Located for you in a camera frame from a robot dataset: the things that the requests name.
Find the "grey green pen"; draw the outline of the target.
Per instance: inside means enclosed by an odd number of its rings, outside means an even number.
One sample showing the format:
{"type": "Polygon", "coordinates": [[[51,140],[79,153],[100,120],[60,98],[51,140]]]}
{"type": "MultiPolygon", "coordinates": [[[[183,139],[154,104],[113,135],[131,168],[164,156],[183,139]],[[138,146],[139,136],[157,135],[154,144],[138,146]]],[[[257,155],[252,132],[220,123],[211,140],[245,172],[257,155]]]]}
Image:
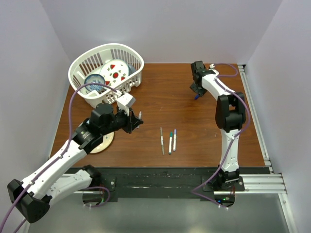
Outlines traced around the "grey green pen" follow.
{"type": "Polygon", "coordinates": [[[162,150],[162,154],[165,155],[164,137],[163,137],[163,129],[162,129],[162,127],[160,127],[160,139],[161,139],[161,150],[162,150]]]}

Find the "white green-end marker pen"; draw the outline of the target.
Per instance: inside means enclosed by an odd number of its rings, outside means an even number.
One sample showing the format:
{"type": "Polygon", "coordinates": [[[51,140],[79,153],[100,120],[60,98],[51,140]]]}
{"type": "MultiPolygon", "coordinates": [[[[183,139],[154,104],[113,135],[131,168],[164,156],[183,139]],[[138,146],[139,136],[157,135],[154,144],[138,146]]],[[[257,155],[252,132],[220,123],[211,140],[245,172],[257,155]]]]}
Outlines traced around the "white green-end marker pen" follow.
{"type": "Polygon", "coordinates": [[[169,155],[172,153],[172,150],[173,150],[173,132],[170,132],[169,150],[168,150],[169,155]]]}

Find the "white purple-tip marker pen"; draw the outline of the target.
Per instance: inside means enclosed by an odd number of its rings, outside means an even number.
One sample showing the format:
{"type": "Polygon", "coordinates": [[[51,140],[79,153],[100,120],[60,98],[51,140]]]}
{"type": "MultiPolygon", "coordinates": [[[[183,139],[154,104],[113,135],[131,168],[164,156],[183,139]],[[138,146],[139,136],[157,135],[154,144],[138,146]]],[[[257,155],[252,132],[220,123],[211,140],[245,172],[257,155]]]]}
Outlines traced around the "white purple-tip marker pen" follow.
{"type": "Polygon", "coordinates": [[[174,129],[174,132],[173,132],[173,152],[176,151],[176,141],[177,141],[177,129],[174,129]]]}

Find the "thin white blue-end pen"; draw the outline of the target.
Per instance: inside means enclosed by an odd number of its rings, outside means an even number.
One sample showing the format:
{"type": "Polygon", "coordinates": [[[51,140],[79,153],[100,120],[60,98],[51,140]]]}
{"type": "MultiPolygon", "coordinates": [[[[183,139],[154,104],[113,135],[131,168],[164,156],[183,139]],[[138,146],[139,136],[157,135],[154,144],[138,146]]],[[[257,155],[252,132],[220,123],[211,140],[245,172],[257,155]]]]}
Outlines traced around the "thin white blue-end pen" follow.
{"type": "Polygon", "coordinates": [[[142,117],[142,111],[140,111],[138,114],[138,118],[141,119],[141,117],[142,117]]]}

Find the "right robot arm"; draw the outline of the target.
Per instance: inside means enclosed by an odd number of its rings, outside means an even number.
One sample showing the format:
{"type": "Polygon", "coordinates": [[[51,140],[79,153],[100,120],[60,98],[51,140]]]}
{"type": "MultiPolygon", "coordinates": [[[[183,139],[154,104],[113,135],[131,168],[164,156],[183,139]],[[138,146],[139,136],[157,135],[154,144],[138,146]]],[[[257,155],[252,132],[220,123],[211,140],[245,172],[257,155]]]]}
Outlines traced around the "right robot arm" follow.
{"type": "Polygon", "coordinates": [[[215,65],[206,67],[202,61],[191,63],[193,83],[190,89],[199,97],[209,92],[217,101],[215,122],[222,137],[222,155],[214,175],[207,180],[214,190],[227,191],[239,180],[238,164],[239,137],[246,122],[244,94],[227,87],[220,79],[215,65]]]}

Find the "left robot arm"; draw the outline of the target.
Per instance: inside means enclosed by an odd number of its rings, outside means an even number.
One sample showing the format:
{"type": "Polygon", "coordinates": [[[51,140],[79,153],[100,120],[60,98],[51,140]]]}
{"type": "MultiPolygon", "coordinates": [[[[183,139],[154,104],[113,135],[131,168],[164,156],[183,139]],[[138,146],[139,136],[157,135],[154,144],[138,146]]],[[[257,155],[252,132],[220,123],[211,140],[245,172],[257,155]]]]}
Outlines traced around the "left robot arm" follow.
{"type": "Polygon", "coordinates": [[[59,178],[76,162],[90,154],[103,142],[104,136],[124,130],[126,133],[143,124],[128,104],[118,104],[116,110],[108,103],[98,104],[90,118],[85,119],[63,147],[44,165],[23,180],[11,180],[7,185],[12,208],[17,208],[29,223],[39,221],[50,207],[71,193],[96,190],[101,175],[93,166],[85,166],[66,182],[59,178]]]}

